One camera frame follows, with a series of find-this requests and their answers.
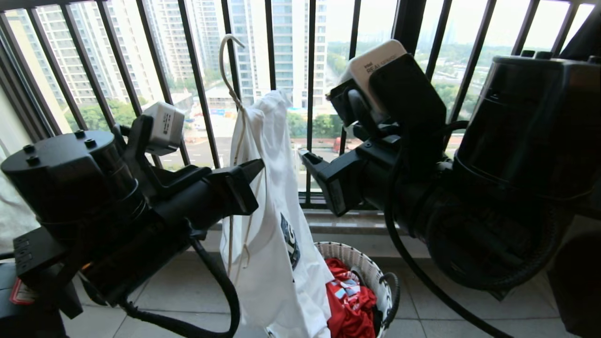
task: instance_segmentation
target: hanger hook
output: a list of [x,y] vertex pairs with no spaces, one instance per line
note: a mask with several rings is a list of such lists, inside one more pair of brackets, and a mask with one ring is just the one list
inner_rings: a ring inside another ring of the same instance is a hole
[[229,41],[229,40],[234,40],[242,48],[246,48],[246,46],[242,42],[240,42],[240,40],[238,40],[238,38],[236,38],[234,36],[234,34],[226,34],[224,36],[223,40],[221,40],[221,47],[219,48],[219,71],[221,72],[221,78],[224,80],[225,85],[230,90],[230,96],[232,97],[232,99],[234,99],[236,106],[239,107],[240,106],[240,98],[236,95],[234,88],[232,88],[232,86],[230,85],[230,82],[227,80],[227,77],[225,76],[224,50],[225,50],[225,45],[227,44],[227,41]]

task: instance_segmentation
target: basket handle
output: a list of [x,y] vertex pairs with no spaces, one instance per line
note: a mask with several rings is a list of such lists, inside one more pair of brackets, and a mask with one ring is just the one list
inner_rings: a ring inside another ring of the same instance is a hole
[[392,307],[388,309],[386,318],[382,321],[382,328],[387,329],[390,323],[394,320],[397,315],[398,305],[401,301],[401,284],[398,282],[398,277],[392,272],[387,272],[380,277],[380,283],[386,281],[390,285],[390,280],[394,282],[394,291],[392,292]]

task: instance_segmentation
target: metal railing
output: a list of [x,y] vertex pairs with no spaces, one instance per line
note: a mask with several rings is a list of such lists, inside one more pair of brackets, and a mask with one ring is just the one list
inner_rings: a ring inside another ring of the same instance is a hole
[[[114,118],[111,113],[111,109],[108,105],[107,98],[103,94],[100,87],[99,80],[93,71],[90,57],[84,48],[82,37],[76,26],[73,11],[70,4],[75,2],[81,2],[83,0],[3,0],[0,2],[0,85],[2,85],[4,91],[7,93],[10,103],[15,108],[19,120],[25,127],[27,133],[31,139],[35,141],[42,140],[53,135],[61,134],[61,130],[56,123],[49,107],[41,94],[40,88],[36,84],[34,78],[23,53],[21,52],[17,40],[11,30],[8,22],[6,11],[25,9],[31,25],[35,31],[35,34],[41,44],[41,49],[48,61],[49,67],[58,83],[59,89],[64,95],[65,102],[77,123],[77,126],[81,129],[87,129],[86,122],[84,121],[80,109],[78,108],[76,101],[73,98],[72,93],[69,90],[67,81],[61,71],[56,56],[53,53],[52,46],[49,43],[46,34],[44,33],[43,25],[40,22],[36,7],[46,5],[59,5],[63,13],[63,17],[67,28],[69,30],[71,39],[76,48],[77,55],[81,60],[82,66],[85,70],[85,74],[90,82],[91,89],[98,101],[102,115],[104,116],[107,124],[112,126],[114,124]],[[555,39],[555,43],[552,48],[552,53],[558,55],[563,45],[566,42],[566,36],[572,25],[578,5],[581,3],[596,3],[594,0],[559,0],[570,2],[569,9],[565,16],[565,19],[561,25],[559,34]],[[142,26],[148,48],[152,57],[155,71],[157,73],[160,88],[162,90],[163,99],[165,102],[173,104],[171,93],[168,86],[165,70],[160,62],[160,56],[157,52],[157,41],[151,30],[151,26],[148,20],[148,8],[144,0],[136,0],[139,15],[141,18]],[[474,46],[471,50],[469,61],[466,66],[466,71],[461,81],[459,92],[455,99],[454,105],[451,109],[449,116],[449,122],[455,121],[459,117],[463,101],[468,92],[472,76],[480,52],[484,45],[484,39],[488,31],[488,27],[492,18],[492,14],[495,9],[497,1],[487,0],[486,9],[484,11],[480,28],[477,32]],[[512,50],[513,55],[519,55],[523,49],[524,42],[528,36],[528,32],[532,25],[534,15],[536,14],[540,0],[530,0],[528,9],[526,11],[525,18],[523,20],[519,35],[516,39],[515,45]],[[112,52],[115,56],[117,67],[121,78],[123,80],[125,89],[130,99],[130,103],[133,106],[133,111],[136,116],[142,113],[142,108],[136,91],[132,82],[132,78],[126,66],[126,62],[123,56],[123,52],[120,48],[117,34],[111,17],[109,15],[108,4],[104,0],[96,0],[100,16],[102,18],[103,26],[106,30],[106,34],[111,46]],[[439,56],[445,28],[453,0],[444,0],[439,16],[439,21],[435,36],[433,39],[433,46],[430,51],[429,61],[426,67],[426,76],[432,79],[436,60]],[[221,0],[225,32],[232,33],[231,22],[230,22],[230,8],[227,0]],[[422,18],[424,9],[426,6],[426,0],[398,0],[397,12],[395,14],[395,22],[392,28],[391,37],[400,41],[409,53],[414,54],[418,42],[419,31],[422,25]],[[215,168],[219,168],[219,156],[216,148],[215,136],[211,124],[211,118],[209,114],[209,106],[207,104],[206,93],[204,90],[203,79],[201,76],[201,70],[199,67],[198,56],[195,53],[194,39],[192,37],[192,28],[189,20],[189,11],[186,8],[185,0],[178,0],[178,7],[183,24],[183,30],[185,34],[186,44],[188,47],[188,53],[192,66],[192,73],[194,75],[194,82],[198,90],[198,98],[200,106],[203,112],[204,123],[206,126],[207,138],[210,145],[211,155]],[[268,59],[269,59],[269,82],[272,90],[276,89],[276,74],[275,74],[275,56],[274,56],[274,42],[273,42],[273,24],[272,24],[272,4],[271,0],[265,2],[265,15],[267,24],[267,48],[268,48]],[[355,56],[357,37],[359,30],[359,17],[361,12],[361,0],[355,0],[353,6],[353,19],[352,29],[350,32],[350,52],[349,59]],[[307,105],[307,148],[311,150],[313,140],[313,92],[314,92],[314,64],[315,64],[315,35],[316,35],[316,0],[309,0],[309,18],[308,18],[308,105]],[[233,86],[236,94],[240,97],[240,83],[236,68],[236,56],[234,54],[234,48],[231,41],[228,43],[228,57],[231,66],[231,77],[233,80]],[[340,135],[340,155],[344,153],[346,148],[346,133],[344,129]],[[180,153],[184,165],[190,164],[190,158],[188,151],[186,150],[186,144],[182,137],[180,145]],[[154,164],[158,167],[161,166],[160,159],[157,156],[153,156]],[[303,207],[307,208],[325,208],[325,201],[323,195],[320,192],[311,192],[311,178],[307,173],[306,181],[306,192],[299,193],[300,203]]]

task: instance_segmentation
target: sky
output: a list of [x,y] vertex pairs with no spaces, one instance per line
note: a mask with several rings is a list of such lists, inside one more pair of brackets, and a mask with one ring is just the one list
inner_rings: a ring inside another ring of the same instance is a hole
[[[424,10],[421,34],[434,34],[443,0],[428,0]],[[451,6],[445,35],[451,34],[450,41],[473,44],[486,0],[454,0]],[[498,0],[489,26],[485,45],[513,46],[528,8],[526,0]],[[359,19],[359,40],[372,35],[389,36],[396,11],[396,0],[362,1]],[[328,0],[327,27],[329,41],[349,41],[353,16],[353,0]],[[565,1],[542,0],[534,17],[525,46],[550,49],[560,30],[569,3]],[[593,5],[582,4],[576,12],[573,25],[566,39],[576,33]]]

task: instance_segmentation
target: white wicker basket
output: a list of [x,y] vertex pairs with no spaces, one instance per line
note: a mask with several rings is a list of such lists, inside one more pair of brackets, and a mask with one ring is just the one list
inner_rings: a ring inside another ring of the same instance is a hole
[[[323,258],[340,259],[346,266],[358,269],[361,278],[377,297],[377,308],[382,311],[383,321],[377,338],[383,338],[390,323],[397,314],[400,301],[400,285],[398,278],[393,273],[383,274],[382,270],[366,255],[346,244],[336,242],[317,242],[315,246]],[[389,281],[394,283],[394,294],[391,292]],[[273,337],[266,330],[268,337]]]

